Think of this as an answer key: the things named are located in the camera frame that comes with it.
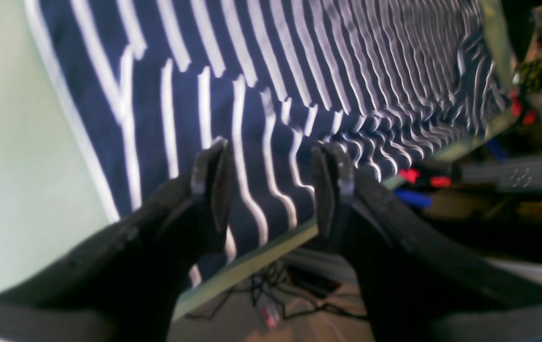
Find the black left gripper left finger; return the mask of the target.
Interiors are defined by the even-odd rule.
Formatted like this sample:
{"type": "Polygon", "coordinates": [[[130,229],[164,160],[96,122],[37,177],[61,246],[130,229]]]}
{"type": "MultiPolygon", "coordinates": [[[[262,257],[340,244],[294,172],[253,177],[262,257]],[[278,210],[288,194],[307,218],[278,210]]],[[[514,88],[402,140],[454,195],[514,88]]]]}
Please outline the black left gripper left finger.
{"type": "Polygon", "coordinates": [[[0,293],[0,342],[164,342],[189,271],[225,246],[232,181],[218,138],[138,210],[0,293]]]}

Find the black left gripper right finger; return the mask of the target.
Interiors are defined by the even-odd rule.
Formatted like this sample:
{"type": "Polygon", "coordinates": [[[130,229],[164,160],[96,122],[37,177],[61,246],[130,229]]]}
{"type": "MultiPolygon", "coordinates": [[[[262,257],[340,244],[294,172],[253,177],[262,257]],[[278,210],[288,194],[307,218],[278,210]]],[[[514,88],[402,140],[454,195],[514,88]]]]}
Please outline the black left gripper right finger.
{"type": "Polygon", "coordinates": [[[330,143],[312,150],[319,235],[347,260],[378,342],[542,342],[542,285],[442,235],[330,143]]]}

